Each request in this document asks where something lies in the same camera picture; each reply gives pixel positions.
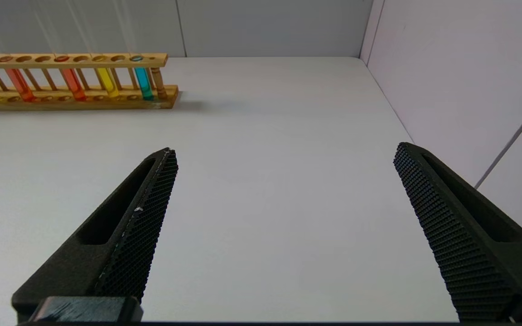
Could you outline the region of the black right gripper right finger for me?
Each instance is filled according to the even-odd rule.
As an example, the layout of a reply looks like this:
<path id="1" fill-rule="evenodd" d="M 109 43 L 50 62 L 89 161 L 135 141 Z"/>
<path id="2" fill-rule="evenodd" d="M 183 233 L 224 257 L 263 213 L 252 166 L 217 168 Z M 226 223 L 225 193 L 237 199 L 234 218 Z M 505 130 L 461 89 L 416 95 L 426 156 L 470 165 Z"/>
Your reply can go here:
<path id="1" fill-rule="evenodd" d="M 460 322 L 522 323 L 522 227 L 426 149 L 393 164 Z"/>

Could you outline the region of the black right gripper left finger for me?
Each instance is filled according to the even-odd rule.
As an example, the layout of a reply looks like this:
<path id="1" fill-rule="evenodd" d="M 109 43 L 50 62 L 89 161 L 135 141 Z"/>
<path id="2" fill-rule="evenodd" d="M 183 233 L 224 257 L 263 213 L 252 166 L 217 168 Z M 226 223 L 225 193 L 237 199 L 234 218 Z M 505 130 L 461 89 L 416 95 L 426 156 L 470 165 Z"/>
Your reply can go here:
<path id="1" fill-rule="evenodd" d="M 13 293 L 17 320 L 52 296 L 141 300 L 178 169 L 168 147 L 143 159 Z"/>

